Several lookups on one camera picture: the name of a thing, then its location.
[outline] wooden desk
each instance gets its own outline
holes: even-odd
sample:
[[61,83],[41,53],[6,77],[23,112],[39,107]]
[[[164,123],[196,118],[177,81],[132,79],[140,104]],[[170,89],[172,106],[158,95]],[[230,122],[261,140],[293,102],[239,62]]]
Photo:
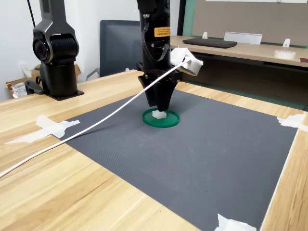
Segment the wooden desk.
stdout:
[[[80,83],[84,95],[55,101],[30,95],[0,103],[0,171],[50,146],[48,136],[34,143],[4,144],[38,130],[38,115],[60,122],[138,93],[140,72],[129,71]],[[288,117],[302,111],[179,83],[178,90],[243,108]],[[308,134],[298,131],[264,230],[307,230]],[[30,160],[0,179],[2,230],[197,230],[154,199],[67,144]]]
[[[287,64],[293,66],[308,67],[308,63],[301,63],[299,58],[308,58],[308,49],[282,47],[274,45],[247,45],[237,44],[235,47],[223,49],[215,47],[196,46],[183,43],[183,40],[192,39],[192,37],[171,36],[171,48],[187,47],[189,51],[228,56],[234,58],[258,60],[277,64]],[[293,60],[278,59],[274,57],[276,50],[287,50],[296,52],[296,57]]]

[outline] green circular base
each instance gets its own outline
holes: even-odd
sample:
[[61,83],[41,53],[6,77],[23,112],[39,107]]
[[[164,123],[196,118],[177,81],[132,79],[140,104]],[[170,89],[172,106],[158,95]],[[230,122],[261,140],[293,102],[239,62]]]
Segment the green circular base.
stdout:
[[157,108],[151,108],[143,112],[142,120],[144,123],[156,128],[170,128],[176,126],[180,122],[179,114],[172,110],[165,111],[167,113],[166,118],[156,119],[152,116],[152,111],[156,110]]

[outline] robot end effector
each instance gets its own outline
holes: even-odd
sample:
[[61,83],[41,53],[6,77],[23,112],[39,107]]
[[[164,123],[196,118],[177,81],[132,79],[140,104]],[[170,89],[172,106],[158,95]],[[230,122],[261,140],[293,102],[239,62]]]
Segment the robot end effector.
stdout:
[[[170,62],[170,0],[137,0],[140,11],[142,63],[137,69],[144,72],[139,76],[146,88],[159,76],[171,68]],[[145,94],[149,106],[157,106],[159,111],[169,108],[170,99],[182,74],[175,70]]]

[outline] tape roll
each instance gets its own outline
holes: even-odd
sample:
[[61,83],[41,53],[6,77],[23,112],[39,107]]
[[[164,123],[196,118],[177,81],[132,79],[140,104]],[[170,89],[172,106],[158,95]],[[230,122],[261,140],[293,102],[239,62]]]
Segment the tape roll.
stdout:
[[275,51],[274,57],[279,59],[294,59],[296,52],[293,51]]

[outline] chair backrest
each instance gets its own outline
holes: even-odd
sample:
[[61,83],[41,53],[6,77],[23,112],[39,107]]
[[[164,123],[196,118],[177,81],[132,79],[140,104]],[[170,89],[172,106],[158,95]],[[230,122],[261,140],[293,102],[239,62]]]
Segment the chair backrest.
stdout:
[[142,62],[139,21],[101,21],[100,76],[136,69]]

